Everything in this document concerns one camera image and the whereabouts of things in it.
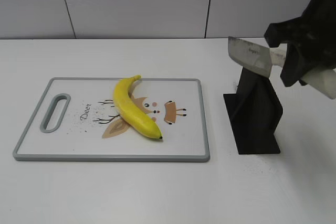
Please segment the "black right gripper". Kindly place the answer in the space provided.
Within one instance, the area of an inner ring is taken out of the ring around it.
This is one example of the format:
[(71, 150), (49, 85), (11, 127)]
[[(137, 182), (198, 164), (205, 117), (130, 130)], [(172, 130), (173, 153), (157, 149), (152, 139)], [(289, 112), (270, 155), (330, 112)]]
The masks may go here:
[(294, 85), (316, 67), (335, 67), (335, 0), (311, 0), (300, 17), (271, 23), (264, 38), (270, 48), (287, 44), (280, 78)]

